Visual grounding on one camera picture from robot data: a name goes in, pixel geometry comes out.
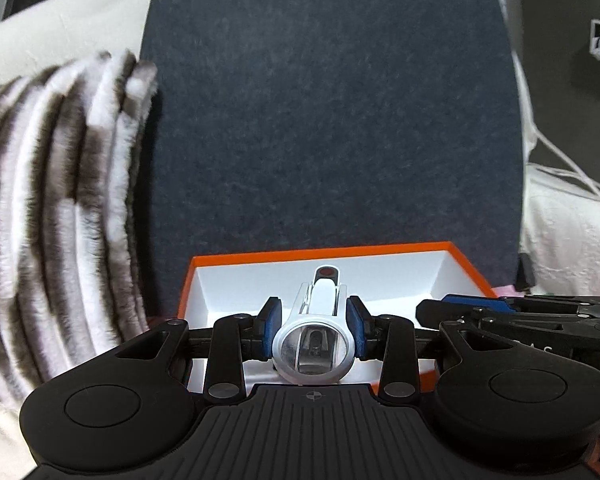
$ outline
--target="white box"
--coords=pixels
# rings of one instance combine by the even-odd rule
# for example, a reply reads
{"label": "white box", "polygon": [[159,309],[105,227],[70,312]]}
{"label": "white box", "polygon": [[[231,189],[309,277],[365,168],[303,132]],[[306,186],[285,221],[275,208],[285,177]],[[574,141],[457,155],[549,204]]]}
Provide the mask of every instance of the white box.
{"label": "white box", "polygon": [[[192,260],[178,317],[190,328],[204,328],[224,316],[255,316],[270,296],[282,300],[285,322],[302,282],[312,280],[318,266],[340,269],[348,296],[359,296],[369,312],[411,319],[416,306],[446,294],[494,298],[487,281],[449,242],[371,246],[334,250],[199,256]],[[206,360],[195,360],[189,390],[201,392]],[[341,382],[377,384],[382,363],[356,361]],[[433,362],[420,361],[420,373],[432,373]],[[272,361],[244,363],[247,391],[256,383],[286,383]]]}

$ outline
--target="brown and white plush blanket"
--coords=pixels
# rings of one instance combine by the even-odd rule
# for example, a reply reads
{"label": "brown and white plush blanket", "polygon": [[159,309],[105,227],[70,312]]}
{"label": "brown and white plush blanket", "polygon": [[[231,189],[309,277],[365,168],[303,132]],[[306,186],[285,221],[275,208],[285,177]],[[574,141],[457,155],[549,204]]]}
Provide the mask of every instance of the brown and white plush blanket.
{"label": "brown and white plush blanket", "polygon": [[131,196],[156,68],[99,54],[0,86],[0,402],[146,330]]}

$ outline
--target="folded blanket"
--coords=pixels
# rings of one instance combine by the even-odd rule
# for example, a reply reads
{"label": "folded blanket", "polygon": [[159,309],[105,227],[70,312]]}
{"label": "folded blanket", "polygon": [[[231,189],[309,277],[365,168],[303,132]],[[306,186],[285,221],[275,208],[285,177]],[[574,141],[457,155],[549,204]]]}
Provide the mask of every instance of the folded blanket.
{"label": "folded blanket", "polygon": [[155,66],[125,52],[0,86],[0,402],[146,330],[132,187]]}

